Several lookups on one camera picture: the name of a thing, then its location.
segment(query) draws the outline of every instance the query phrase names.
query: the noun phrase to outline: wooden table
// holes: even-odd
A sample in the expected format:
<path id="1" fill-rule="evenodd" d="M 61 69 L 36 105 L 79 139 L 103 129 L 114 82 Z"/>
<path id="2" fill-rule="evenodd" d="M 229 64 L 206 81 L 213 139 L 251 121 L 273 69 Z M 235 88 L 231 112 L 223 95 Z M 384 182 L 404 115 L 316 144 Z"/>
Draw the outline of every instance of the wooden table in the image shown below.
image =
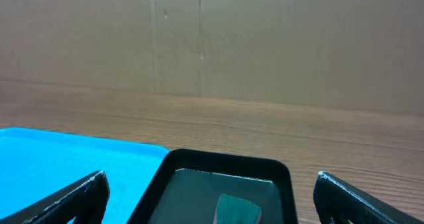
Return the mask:
<path id="1" fill-rule="evenodd" d="M 326 170 L 424 220 L 424 117 L 0 81 L 0 127 L 266 157 L 290 169 L 300 223 Z"/>

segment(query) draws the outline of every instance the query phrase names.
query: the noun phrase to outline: blue plastic tray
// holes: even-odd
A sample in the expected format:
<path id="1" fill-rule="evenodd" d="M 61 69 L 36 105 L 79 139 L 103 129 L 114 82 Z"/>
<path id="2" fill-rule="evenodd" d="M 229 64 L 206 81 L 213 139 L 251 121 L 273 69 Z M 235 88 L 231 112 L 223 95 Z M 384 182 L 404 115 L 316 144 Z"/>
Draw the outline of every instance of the blue plastic tray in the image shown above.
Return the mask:
<path id="1" fill-rule="evenodd" d="M 126 223 L 167 153 L 152 144 L 0 129 L 0 219 L 104 170 L 111 195 L 103 223 Z"/>

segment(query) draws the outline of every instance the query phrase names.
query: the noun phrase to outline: green sponge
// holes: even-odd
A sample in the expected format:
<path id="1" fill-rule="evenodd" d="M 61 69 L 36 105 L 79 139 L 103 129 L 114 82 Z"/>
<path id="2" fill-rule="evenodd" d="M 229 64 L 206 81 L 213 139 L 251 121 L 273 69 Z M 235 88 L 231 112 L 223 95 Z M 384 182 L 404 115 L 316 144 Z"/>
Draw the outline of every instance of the green sponge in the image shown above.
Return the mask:
<path id="1" fill-rule="evenodd" d="M 221 194 L 213 224 L 259 224 L 261 215 L 262 211 L 255 203 Z"/>

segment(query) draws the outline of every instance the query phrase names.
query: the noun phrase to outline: beige wall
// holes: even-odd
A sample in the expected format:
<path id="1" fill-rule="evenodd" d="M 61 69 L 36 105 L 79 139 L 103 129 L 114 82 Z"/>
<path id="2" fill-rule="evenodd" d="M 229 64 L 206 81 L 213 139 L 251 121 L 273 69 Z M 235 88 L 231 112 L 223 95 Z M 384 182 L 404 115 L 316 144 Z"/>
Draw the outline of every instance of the beige wall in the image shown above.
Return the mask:
<path id="1" fill-rule="evenodd" d="M 0 78 L 424 114 L 424 0 L 0 0 Z"/>

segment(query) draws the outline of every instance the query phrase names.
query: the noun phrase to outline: black tray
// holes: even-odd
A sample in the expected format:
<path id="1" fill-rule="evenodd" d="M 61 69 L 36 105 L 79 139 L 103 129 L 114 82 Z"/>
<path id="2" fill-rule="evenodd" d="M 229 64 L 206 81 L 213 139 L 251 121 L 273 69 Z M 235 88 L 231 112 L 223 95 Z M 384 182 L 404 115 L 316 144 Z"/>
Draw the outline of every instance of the black tray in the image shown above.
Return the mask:
<path id="1" fill-rule="evenodd" d="M 292 181 L 284 164 L 185 149 L 165 157 L 128 223 L 212 224 L 221 194 L 259 205 L 261 224 L 297 223 Z"/>

